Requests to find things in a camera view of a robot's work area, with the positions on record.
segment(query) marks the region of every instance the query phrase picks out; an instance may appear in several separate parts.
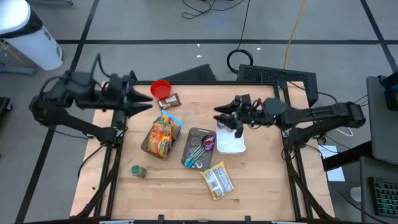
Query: wooden tabletop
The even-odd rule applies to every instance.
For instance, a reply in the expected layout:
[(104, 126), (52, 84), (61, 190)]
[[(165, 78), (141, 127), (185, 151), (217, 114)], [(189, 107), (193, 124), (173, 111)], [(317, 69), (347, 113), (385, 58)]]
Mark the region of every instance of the wooden tabletop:
[[(135, 89), (150, 95), (149, 86), (137, 85)], [(117, 190), (112, 212), (113, 219), (156, 220), (165, 215), (166, 220), (294, 220), (294, 210), (287, 177), (286, 163), (280, 157), (282, 138), (280, 130), (261, 127), (253, 130), (245, 127), (246, 151), (238, 155), (213, 153), (211, 165), (224, 161), (234, 190), (225, 197), (213, 201), (199, 171), (181, 165), (181, 156), (190, 128), (214, 130), (216, 122), (214, 107), (225, 105), (235, 95), (250, 94), (251, 99), (274, 97), (272, 86), (205, 86), (175, 85), (182, 106), (168, 111), (184, 125), (168, 160), (163, 161), (141, 150), (140, 145), (160, 115), (154, 107), (133, 116), (128, 121), (125, 134)], [(296, 108), (308, 108), (305, 92), (289, 85), (291, 104)], [(96, 111), (93, 123), (98, 126), (111, 124), (112, 111)], [(308, 144), (318, 147), (315, 140)], [(98, 141), (89, 141), (85, 157), (98, 148)], [(94, 189), (98, 188), (105, 150), (89, 160), (81, 171), (71, 215), (75, 215), (87, 204)], [(308, 188), (318, 203), (334, 216), (333, 206), (323, 171), (319, 152), (309, 147), (301, 149)], [(140, 165), (147, 169), (145, 179), (131, 175), (131, 167)], [(302, 216), (305, 216), (302, 194), (299, 194)]]

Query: small can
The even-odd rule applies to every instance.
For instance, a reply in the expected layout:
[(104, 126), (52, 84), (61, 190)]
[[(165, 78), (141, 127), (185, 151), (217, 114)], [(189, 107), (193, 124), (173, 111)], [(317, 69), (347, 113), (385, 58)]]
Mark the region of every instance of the small can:
[(138, 178), (145, 178), (145, 175), (147, 174), (147, 170), (139, 165), (134, 165), (131, 168), (131, 174)]

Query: keyboard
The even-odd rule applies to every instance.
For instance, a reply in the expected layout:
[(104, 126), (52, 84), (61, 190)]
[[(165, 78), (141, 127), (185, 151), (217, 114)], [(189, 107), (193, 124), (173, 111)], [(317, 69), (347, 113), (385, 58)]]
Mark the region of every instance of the keyboard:
[(398, 180), (370, 177), (369, 183), (375, 214), (398, 218)]

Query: chip bag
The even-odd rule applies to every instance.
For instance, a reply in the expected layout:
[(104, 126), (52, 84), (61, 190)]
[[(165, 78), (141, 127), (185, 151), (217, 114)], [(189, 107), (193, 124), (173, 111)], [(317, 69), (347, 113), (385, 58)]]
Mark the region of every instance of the chip bag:
[(206, 180), (213, 200), (224, 197), (226, 194), (234, 190), (234, 185), (232, 184), (224, 162), (222, 161), (212, 168), (207, 169), (204, 172), (200, 172), (200, 175)]
[(182, 122), (165, 110), (162, 110), (162, 116), (160, 117), (160, 119), (171, 125), (172, 137), (173, 139), (177, 139), (177, 136), (180, 134), (181, 131)]
[(148, 139), (148, 152), (165, 158), (170, 151), (172, 143), (172, 127), (166, 122), (155, 122), (150, 130)]

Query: gray tray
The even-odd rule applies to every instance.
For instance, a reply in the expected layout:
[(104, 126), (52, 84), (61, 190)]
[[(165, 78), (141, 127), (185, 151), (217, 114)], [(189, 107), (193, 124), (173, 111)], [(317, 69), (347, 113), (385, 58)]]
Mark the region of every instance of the gray tray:
[[(154, 123), (155, 123), (156, 121), (160, 121), (160, 117), (156, 118), (156, 120), (154, 121)], [(150, 154), (150, 155), (152, 155), (152, 156), (154, 156), (154, 157), (157, 157), (157, 158), (159, 158), (159, 159), (166, 160), (166, 159), (169, 158), (169, 155), (172, 153), (175, 143), (176, 143), (177, 140), (180, 138), (181, 131), (179, 132), (179, 134), (177, 135), (177, 137), (176, 137), (175, 139), (172, 139), (172, 147), (170, 148), (170, 151), (169, 151), (169, 153), (166, 155), (165, 158), (160, 157), (160, 156), (155, 156), (155, 155), (151, 154), (150, 152), (148, 152), (149, 134), (150, 134), (150, 130), (149, 130), (147, 136), (145, 137), (145, 139), (143, 140), (143, 142), (141, 143), (141, 149), (142, 149), (144, 152), (146, 152), (146, 153), (148, 153), (148, 154)]]
[(181, 163), (183, 166), (185, 161), (188, 159), (189, 156), (195, 151), (195, 149), (201, 144), (201, 140), (206, 135), (213, 135), (214, 136), (214, 146), (213, 150), (206, 151), (203, 155), (198, 159), (198, 161), (189, 168), (198, 169), (198, 170), (205, 170), (210, 168), (211, 157), (213, 155), (213, 151), (216, 148), (216, 133), (214, 131), (210, 131), (207, 129), (202, 128), (191, 128), (189, 129), (187, 142), (185, 143), (184, 152), (182, 153)]

